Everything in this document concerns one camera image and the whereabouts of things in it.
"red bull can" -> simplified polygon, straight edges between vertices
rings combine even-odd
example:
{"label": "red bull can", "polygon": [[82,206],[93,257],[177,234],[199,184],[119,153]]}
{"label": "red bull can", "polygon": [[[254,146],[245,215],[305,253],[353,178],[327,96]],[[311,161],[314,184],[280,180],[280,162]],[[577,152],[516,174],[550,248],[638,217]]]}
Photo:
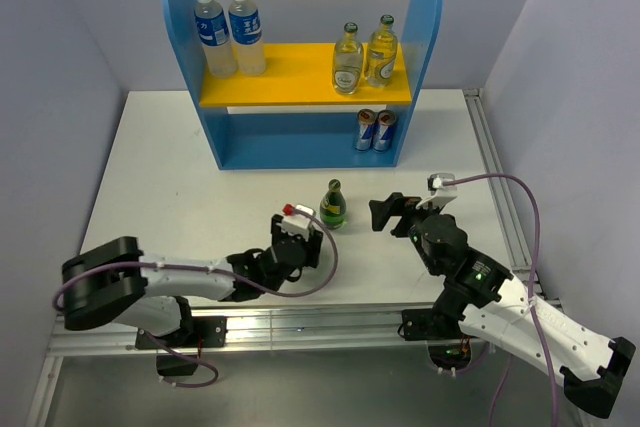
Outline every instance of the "red bull can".
{"label": "red bull can", "polygon": [[398,117],[391,110],[383,110],[378,113],[378,121],[376,122],[376,132],[373,136],[373,150],[376,152],[385,152],[391,147],[393,140],[393,132],[396,127]]}
{"label": "red bull can", "polygon": [[358,112],[358,131],[356,133],[356,150],[364,152],[371,148],[371,139],[376,124],[376,114],[371,109]]}

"blue bottle label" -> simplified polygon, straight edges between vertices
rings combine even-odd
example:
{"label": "blue bottle label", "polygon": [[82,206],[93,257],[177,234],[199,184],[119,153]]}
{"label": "blue bottle label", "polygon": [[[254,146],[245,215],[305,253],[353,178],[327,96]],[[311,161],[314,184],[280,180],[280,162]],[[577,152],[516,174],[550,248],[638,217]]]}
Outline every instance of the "blue bottle label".
{"label": "blue bottle label", "polygon": [[200,40],[203,44],[216,46],[229,40],[229,28],[224,18],[224,12],[220,12],[213,19],[204,19],[197,15],[195,17],[198,34],[200,34]]}
{"label": "blue bottle label", "polygon": [[262,37],[260,17],[257,10],[246,17],[229,12],[229,21],[231,22],[233,38],[239,44],[255,44]]}

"green glass bottle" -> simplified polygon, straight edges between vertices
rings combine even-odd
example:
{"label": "green glass bottle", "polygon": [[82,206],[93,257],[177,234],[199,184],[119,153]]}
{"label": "green glass bottle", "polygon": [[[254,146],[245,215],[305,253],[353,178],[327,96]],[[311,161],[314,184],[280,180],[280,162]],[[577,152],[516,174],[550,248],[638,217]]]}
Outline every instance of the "green glass bottle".
{"label": "green glass bottle", "polygon": [[340,192],[340,181],[333,179],[329,182],[329,191],[320,202],[320,219],[329,229],[337,229],[344,224],[347,213],[347,203]]}

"white robotic arm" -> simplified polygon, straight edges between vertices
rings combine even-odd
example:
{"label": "white robotic arm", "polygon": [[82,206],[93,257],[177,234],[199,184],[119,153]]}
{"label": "white robotic arm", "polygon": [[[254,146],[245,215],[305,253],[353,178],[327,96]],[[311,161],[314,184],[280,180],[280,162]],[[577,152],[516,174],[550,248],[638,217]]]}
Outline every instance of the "white robotic arm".
{"label": "white robotic arm", "polygon": [[298,280],[304,267],[318,266],[323,233],[314,227],[314,211],[302,205],[286,209],[287,215],[271,219],[271,245],[266,250],[215,260],[144,254],[137,239],[115,239],[65,262],[65,283],[55,295],[54,308],[64,315],[68,330],[116,322],[170,346],[184,345],[186,338],[198,334],[185,296],[243,302],[265,292],[277,294],[285,281]]}
{"label": "white robotic arm", "polygon": [[623,337],[592,332],[538,296],[530,298],[530,290],[507,267],[469,247],[455,218],[441,214],[457,196],[453,175],[432,175],[428,189],[425,199],[396,192],[385,201],[369,202],[374,231],[390,217],[400,217],[391,234],[409,237],[429,273],[445,277],[433,308],[403,312],[405,340],[474,336],[550,375],[531,310],[535,306],[555,382],[578,407],[608,418],[635,346]]}

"wooden shelf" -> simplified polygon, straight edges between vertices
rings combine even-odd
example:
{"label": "wooden shelf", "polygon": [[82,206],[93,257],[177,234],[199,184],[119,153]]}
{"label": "wooden shelf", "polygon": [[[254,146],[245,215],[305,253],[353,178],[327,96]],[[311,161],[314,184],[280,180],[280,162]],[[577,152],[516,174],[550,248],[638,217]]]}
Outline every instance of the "wooden shelf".
{"label": "wooden shelf", "polygon": [[239,107],[411,103],[411,90],[400,45],[389,85],[372,87],[362,78],[358,90],[351,95],[341,95],[333,89],[333,46],[332,43],[265,44],[267,70],[258,76],[247,76],[238,71],[228,79],[218,79],[205,69],[200,105]]}

